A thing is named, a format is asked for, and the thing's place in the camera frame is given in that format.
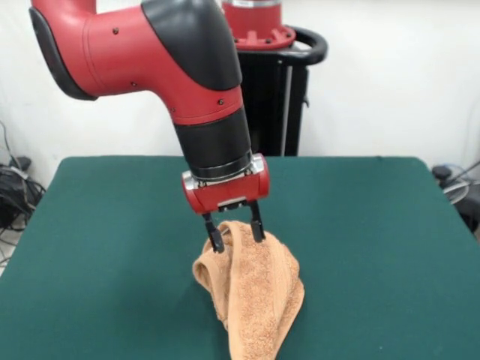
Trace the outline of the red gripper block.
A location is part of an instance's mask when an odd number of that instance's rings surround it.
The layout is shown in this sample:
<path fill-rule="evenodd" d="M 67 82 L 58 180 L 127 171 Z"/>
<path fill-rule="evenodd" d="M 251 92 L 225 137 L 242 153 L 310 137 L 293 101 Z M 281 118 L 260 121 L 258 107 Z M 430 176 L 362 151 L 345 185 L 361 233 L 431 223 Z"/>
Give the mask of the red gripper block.
<path fill-rule="evenodd" d="M 200 181 L 191 171 L 182 173 L 182 187 L 190 207 L 202 215 L 215 253 L 224 252 L 221 232 L 214 225 L 210 212 L 218 212 L 231 204 L 250 203 L 250 226 L 255 242 L 265 239 L 258 202 L 269 194 L 269 168 L 261 154 L 255 154 L 249 166 L 238 175 L 220 181 Z"/>

